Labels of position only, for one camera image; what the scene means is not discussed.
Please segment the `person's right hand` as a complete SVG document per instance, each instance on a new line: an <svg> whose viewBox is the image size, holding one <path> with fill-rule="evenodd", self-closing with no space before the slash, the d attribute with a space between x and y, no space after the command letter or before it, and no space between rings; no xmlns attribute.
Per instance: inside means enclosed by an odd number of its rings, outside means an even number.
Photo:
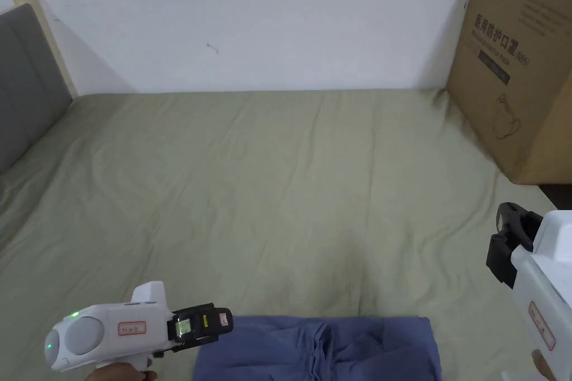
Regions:
<svg viewBox="0 0 572 381"><path fill-rule="evenodd" d="M541 376L543 376L546 380L549 381L555 381L555 377L548 365L548 363L546 362L546 360L544 359L544 357L542 356L540 350L535 349L532 353L531 353L531 358L533 361L533 364L535 366L535 368L537 369L537 371L540 373Z"/></svg>

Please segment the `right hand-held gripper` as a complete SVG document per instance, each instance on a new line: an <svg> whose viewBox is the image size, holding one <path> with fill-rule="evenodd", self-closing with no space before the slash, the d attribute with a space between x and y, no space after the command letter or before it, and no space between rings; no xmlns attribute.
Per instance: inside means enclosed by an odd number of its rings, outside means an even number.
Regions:
<svg viewBox="0 0 572 381"><path fill-rule="evenodd" d="M511 289L518 313L556 380L571 379L571 211L544 216L498 206L486 265Z"/></svg>

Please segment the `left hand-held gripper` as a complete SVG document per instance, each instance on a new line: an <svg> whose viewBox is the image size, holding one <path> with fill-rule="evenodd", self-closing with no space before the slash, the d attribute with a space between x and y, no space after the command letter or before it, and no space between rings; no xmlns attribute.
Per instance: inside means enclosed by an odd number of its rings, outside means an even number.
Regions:
<svg viewBox="0 0 572 381"><path fill-rule="evenodd" d="M177 342L168 331L174 315L167 307L164 283L147 282L134 289L129 302L95 304L66 316L46 335L45 360L57 372L114 363L143 372L154 354L216 342L234 328L228 308L208 303L194 310L195 341Z"/></svg>

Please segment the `person's left hand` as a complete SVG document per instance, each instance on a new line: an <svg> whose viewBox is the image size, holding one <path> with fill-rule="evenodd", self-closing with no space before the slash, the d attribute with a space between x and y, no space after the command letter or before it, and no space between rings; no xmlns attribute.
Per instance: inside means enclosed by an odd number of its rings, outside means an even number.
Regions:
<svg viewBox="0 0 572 381"><path fill-rule="evenodd" d="M85 381L141 381L157 380L155 371L139 371L129 363L113 363L92 371Z"/></svg>

